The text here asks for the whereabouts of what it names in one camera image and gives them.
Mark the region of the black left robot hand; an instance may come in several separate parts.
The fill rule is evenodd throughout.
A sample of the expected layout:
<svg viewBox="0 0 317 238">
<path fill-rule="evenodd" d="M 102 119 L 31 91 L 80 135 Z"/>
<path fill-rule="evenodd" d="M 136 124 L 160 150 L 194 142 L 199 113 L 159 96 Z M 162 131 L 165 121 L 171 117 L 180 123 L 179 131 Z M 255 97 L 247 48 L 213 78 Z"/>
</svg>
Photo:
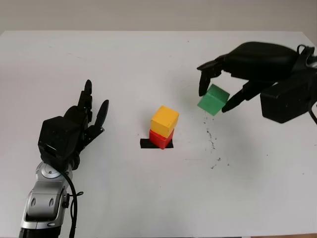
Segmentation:
<svg viewBox="0 0 317 238">
<path fill-rule="evenodd" d="M 103 124 L 107 116 L 109 100 L 102 103 L 95 124 L 89 125 L 92 121 L 92 100 L 92 82 L 88 79 L 84 90 L 81 91 L 78 104 L 69 108 L 64 115 L 64 118 L 80 127 L 75 149 L 69 157 L 73 170 L 79 167 L 81 151 L 104 131 Z"/>
</svg>

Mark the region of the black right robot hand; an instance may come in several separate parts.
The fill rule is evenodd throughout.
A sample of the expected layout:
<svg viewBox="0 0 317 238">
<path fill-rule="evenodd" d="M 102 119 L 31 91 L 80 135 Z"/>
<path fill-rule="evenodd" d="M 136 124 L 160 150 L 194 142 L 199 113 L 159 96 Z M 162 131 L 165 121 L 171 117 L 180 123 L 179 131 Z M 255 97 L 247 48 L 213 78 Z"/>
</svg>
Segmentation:
<svg viewBox="0 0 317 238">
<path fill-rule="evenodd" d="M 287 79 L 299 56 L 291 48 L 264 42 L 246 42 L 231 52 L 208 61 L 197 70 L 201 72 L 199 96 L 206 94 L 212 78 L 223 71 L 231 77 L 247 80 L 242 89 L 233 95 L 221 109 L 227 112 L 243 101 L 248 101 L 274 83 Z"/>
</svg>

